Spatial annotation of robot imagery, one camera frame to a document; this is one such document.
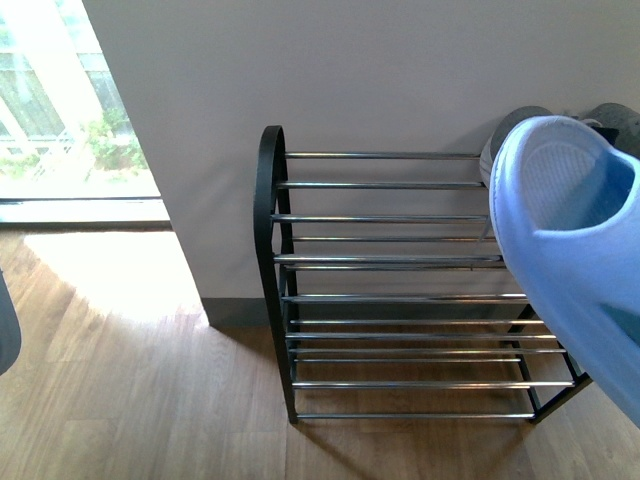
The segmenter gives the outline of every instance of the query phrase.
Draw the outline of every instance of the shoe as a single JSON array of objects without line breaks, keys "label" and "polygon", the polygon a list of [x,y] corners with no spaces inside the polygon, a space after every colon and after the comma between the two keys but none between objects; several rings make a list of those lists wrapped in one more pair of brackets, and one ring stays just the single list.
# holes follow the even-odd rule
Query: shoe
[{"label": "shoe", "polygon": [[577,120],[530,118],[496,156],[489,203],[532,307],[640,426],[640,162]]},{"label": "shoe", "polygon": [[18,317],[3,277],[0,281],[0,375],[15,363],[21,344]]},{"label": "shoe", "polygon": [[498,150],[500,150],[504,139],[507,138],[507,135],[509,135],[509,132],[511,132],[513,127],[515,127],[521,121],[526,120],[527,118],[546,115],[553,114],[546,108],[542,107],[520,107],[500,121],[498,127],[493,132],[493,135],[489,137],[489,140],[485,144],[484,148],[482,149],[482,153],[480,154],[480,175],[482,176],[482,181],[487,188],[489,187],[489,183],[491,181],[491,169],[493,167],[493,161],[496,158]]},{"label": "shoe", "polygon": [[640,113],[619,103],[603,103],[587,113],[586,117],[597,120],[603,127],[618,130],[616,148],[640,157]]}]

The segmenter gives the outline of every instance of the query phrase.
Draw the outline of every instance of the light blue slipper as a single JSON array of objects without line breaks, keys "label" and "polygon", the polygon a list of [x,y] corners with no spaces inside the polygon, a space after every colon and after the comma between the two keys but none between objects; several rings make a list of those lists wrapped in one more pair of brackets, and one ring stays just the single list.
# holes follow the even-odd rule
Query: light blue slipper
[{"label": "light blue slipper", "polygon": [[9,370],[20,353],[22,335],[9,291],[0,274],[0,375]]},{"label": "light blue slipper", "polygon": [[579,121],[530,118],[498,152],[490,207],[533,308],[640,426],[640,162]]}]

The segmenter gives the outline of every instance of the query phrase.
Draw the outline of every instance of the green foliage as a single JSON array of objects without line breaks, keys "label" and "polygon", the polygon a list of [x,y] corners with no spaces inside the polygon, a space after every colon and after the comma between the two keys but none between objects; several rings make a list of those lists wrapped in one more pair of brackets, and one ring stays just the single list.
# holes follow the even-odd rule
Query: green foliage
[{"label": "green foliage", "polygon": [[126,123],[123,112],[106,110],[100,120],[90,122],[86,131],[88,143],[96,157],[96,168],[101,170],[148,170],[149,166],[140,148],[140,142],[131,136],[128,142],[118,142],[116,133]]},{"label": "green foliage", "polygon": [[24,177],[40,161],[40,155],[32,154],[23,157],[0,158],[0,173],[14,180]]}]

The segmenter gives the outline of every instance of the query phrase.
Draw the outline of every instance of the wooden floor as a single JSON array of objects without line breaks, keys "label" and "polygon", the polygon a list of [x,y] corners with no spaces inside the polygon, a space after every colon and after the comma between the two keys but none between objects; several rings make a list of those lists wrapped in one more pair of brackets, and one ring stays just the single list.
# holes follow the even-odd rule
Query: wooden floor
[{"label": "wooden floor", "polygon": [[0,233],[23,351],[0,478],[634,479],[640,431],[596,385],[542,424],[287,424],[269,332],[216,331],[171,233]]}]

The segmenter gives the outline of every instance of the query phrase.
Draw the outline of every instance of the chrome rod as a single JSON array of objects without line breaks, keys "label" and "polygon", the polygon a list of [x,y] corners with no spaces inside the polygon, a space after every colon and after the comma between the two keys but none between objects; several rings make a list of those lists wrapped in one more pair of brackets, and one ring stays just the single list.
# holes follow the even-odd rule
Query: chrome rod
[{"label": "chrome rod", "polygon": [[277,264],[434,264],[434,265],[470,265],[485,262],[502,262],[502,255],[463,255],[463,256],[435,256],[435,255],[274,255]]},{"label": "chrome rod", "polygon": [[[477,243],[479,237],[318,237],[294,236],[294,242],[372,242],[372,243]],[[485,237],[483,242],[495,242],[496,237]]]},{"label": "chrome rod", "polygon": [[290,348],[296,355],[542,355],[566,353],[564,348]]},{"label": "chrome rod", "polygon": [[436,152],[287,152],[287,159],[314,160],[478,160],[479,155],[469,153]]},{"label": "chrome rod", "polygon": [[298,413],[301,420],[382,420],[382,419],[413,419],[413,420],[531,420],[533,413]]},{"label": "chrome rod", "polygon": [[521,293],[497,295],[395,295],[395,294],[304,294],[282,297],[287,303],[460,303],[460,304],[521,304],[527,297]]},{"label": "chrome rod", "polygon": [[278,223],[403,223],[403,224],[468,224],[487,221],[487,215],[271,215]]},{"label": "chrome rod", "polygon": [[297,363],[518,363],[519,358],[296,358]]},{"label": "chrome rod", "polygon": [[537,387],[573,387],[573,381],[544,381],[544,382],[517,382],[517,381],[306,381],[293,382],[293,388],[297,390],[388,390],[388,389],[429,389],[429,390],[527,390]]},{"label": "chrome rod", "polygon": [[359,320],[359,319],[313,319],[313,320],[290,320],[291,325],[409,325],[409,326],[430,326],[430,325],[543,325],[542,320],[507,320],[507,319],[389,319],[389,320]]},{"label": "chrome rod", "polygon": [[304,272],[304,271],[323,271],[323,272],[422,272],[433,270],[446,270],[448,272],[473,272],[476,270],[506,270],[506,265],[495,263],[479,263],[468,266],[452,266],[452,265],[286,265],[287,270]]},{"label": "chrome rod", "polygon": [[551,333],[288,333],[287,340],[376,340],[376,341],[424,341],[424,340],[555,340]]},{"label": "chrome rod", "polygon": [[350,190],[485,190],[482,182],[278,182],[276,187],[289,189]]}]

